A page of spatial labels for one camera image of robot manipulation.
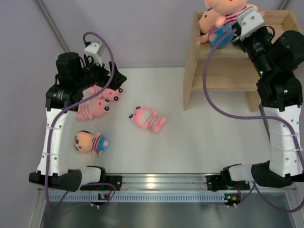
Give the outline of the boy doll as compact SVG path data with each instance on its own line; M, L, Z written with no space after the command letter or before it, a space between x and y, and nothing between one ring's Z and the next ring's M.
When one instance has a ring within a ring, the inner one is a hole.
M81 155L91 153L101 155L109 146L109 140L100 133L92 134L88 131L79 131L74 138L74 147Z

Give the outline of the boy doll back corner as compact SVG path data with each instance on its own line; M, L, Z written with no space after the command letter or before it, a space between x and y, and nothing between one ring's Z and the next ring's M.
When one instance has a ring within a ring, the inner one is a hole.
M205 0L205 5L218 14L215 22L217 28L232 22L247 8L253 7L256 11L259 11L256 5L248 4L247 0Z

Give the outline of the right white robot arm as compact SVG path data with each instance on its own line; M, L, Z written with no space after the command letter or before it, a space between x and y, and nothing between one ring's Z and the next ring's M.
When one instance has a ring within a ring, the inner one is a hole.
M222 171L222 184L234 188L239 181L261 187L282 188L304 179L304 159L299 139L302 85L294 70L304 60L304 37L294 30L278 39L266 26L250 31L235 29L233 43L248 54L259 80L257 92L268 120L271 158L264 163L235 164Z

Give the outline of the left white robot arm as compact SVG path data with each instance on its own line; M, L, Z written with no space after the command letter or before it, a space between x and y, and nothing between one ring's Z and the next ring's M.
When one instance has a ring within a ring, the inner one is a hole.
M67 153L78 107L86 101L83 91L94 85L116 90L126 81L115 62L111 60L109 64L110 71L103 64L96 65L92 55L80 57L67 52L58 56L55 83L46 93L47 127L42 156L37 170L29 174L29 182L71 192L89 183L97 190L106 187L104 168L70 170Z

